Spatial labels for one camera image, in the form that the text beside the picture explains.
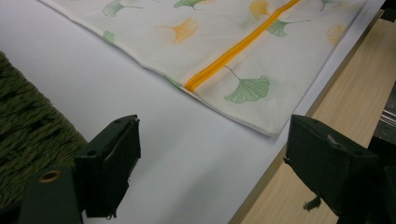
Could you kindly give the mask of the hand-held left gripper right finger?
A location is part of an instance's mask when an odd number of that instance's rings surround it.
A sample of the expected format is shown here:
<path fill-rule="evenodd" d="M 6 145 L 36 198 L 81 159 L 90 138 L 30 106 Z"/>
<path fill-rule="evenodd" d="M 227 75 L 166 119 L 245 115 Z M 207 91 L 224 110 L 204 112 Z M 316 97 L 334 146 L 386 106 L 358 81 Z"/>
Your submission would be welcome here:
<path fill-rule="evenodd" d="M 293 115 L 284 162 L 340 218 L 388 216 L 388 143 L 362 147 L 319 120 Z"/>

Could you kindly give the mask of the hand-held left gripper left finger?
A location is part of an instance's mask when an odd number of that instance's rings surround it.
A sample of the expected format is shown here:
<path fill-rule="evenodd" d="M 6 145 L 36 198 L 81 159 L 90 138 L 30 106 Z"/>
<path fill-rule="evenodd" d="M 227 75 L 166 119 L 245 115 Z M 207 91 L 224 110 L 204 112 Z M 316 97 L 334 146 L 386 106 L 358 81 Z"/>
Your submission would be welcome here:
<path fill-rule="evenodd" d="M 87 217 L 117 216 L 117 208 L 129 188 L 129 177 L 140 158 L 137 115 L 110 122 L 76 154 Z"/>

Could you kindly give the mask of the white board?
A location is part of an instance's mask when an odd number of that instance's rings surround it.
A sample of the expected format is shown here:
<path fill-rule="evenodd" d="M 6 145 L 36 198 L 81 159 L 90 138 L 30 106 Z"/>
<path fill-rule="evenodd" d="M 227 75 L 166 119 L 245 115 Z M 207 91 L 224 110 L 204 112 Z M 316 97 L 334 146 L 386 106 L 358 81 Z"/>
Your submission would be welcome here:
<path fill-rule="evenodd" d="M 285 142 L 216 113 L 38 0 L 0 0 L 0 51 L 86 138 L 139 117 L 142 156 L 114 224 L 227 224 Z"/>

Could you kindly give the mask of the metal floor rail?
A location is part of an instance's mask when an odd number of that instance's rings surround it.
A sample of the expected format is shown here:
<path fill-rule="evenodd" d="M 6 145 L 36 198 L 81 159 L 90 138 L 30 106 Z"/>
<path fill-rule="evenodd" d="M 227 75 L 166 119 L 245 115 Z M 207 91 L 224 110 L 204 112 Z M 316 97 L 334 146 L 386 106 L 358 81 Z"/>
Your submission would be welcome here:
<path fill-rule="evenodd" d="M 380 120 L 390 126 L 396 127 L 396 114 L 389 112 L 386 109 L 383 110 Z"/>

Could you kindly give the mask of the white leaf-print mesh laundry bag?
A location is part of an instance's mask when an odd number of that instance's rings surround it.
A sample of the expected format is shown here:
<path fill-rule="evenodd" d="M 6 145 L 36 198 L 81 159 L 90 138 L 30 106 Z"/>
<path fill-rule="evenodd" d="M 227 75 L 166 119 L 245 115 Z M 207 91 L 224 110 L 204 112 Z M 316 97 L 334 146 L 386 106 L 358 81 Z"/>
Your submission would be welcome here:
<path fill-rule="evenodd" d="M 249 128 L 276 135 L 367 0 L 40 0 Z"/>

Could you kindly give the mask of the green woven basket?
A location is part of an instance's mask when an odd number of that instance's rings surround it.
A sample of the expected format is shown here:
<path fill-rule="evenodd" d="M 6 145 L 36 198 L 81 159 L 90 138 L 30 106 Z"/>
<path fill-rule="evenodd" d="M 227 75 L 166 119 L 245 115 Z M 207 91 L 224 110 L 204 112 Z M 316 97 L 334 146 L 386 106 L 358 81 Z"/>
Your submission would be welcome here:
<path fill-rule="evenodd" d="M 87 141 L 0 51 L 0 209 L 22 197 L 27 179 L 72 167 Z"/>

